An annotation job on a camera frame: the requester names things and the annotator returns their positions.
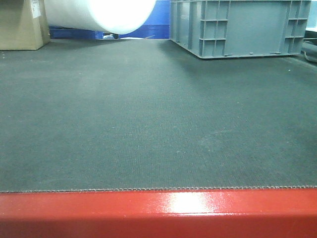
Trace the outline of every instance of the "dark gray mat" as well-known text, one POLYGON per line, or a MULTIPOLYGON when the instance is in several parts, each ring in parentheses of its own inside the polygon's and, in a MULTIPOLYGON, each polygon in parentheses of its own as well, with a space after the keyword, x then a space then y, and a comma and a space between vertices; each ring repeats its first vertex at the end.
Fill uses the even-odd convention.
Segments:
POLYGON ((0 57, 0 191, 317 186, 317 67, 167 40, 0 57))

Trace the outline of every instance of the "cardboard box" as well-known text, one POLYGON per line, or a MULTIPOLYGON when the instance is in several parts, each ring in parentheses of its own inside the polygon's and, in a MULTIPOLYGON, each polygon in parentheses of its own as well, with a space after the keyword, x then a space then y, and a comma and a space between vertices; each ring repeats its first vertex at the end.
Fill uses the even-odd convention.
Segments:
POLYGON ((37 50, 49 41, 44 0, 0 0, 0 50, 37 50))

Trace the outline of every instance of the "floor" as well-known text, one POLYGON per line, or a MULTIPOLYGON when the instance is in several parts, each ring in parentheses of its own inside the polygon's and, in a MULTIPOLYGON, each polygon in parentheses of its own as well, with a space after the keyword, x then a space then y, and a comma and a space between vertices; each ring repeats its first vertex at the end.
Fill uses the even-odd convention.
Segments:
POLYGON ((169 40, 1 52, 0 192, 317 187, 317 67, 169 40))

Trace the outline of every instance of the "blue container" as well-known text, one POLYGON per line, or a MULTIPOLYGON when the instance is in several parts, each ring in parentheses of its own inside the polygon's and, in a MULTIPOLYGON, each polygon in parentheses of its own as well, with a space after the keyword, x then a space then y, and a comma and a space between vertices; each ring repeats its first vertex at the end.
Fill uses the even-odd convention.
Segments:
POLYGON ((155 7, 144 25, 169 25, 170 0, 157 0, 155 7))
POLYGON ((148 20, 136 31, 120 35, 124 37, 138 37, 151 39, 169 39, 170 0, 157 0, 148 20))
POLYGON ((169 39, 169 25, 143 25, 134 32, 120 35, 120 38, 124 37, 169 39))
POLYGON ((50 27, 52 39, 103 39, 102 31, 88 31, 69 28, 50 27))

